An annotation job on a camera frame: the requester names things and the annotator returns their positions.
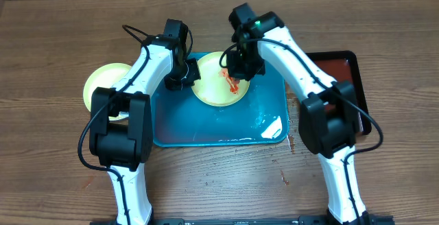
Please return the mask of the yellow-green plate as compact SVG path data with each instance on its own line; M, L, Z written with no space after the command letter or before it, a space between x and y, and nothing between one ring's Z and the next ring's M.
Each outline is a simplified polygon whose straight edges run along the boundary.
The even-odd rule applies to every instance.
M200 79L192 91L205 104L229 106L238 102L248 91L250 83L229 76L228 69L220 66L221 51L209 53L198 61Z
M106 64L96 69L87 79L83 88L83 100L88 111L91 111L91 98L97 87L111 88L113 84L120 81L131 66L124 63Z

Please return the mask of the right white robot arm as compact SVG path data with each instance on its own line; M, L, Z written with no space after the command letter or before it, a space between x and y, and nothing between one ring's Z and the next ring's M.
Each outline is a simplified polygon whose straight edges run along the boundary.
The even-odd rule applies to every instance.
M247 4L233 9L228 20L232 42L219 64L230 77L251 80L272 65L300 102L299 135L318 156L329 195L328 224L376 224L361 200L354 156L359 117L377 122L357 105L353 85L326 74L296 44L274 13L257 16Z

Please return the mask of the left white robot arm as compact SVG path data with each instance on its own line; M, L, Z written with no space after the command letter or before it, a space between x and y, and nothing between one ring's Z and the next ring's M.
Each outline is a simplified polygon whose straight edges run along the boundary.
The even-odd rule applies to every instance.
M200 79L186 44L192 38L182 21L167 19L162 34L139 41L139 58L120 81L93 91L78 158L83 166L110 176L118 211L113 224L154 222L145 183L154 138L151 97L161 82L171 91L181 91Z

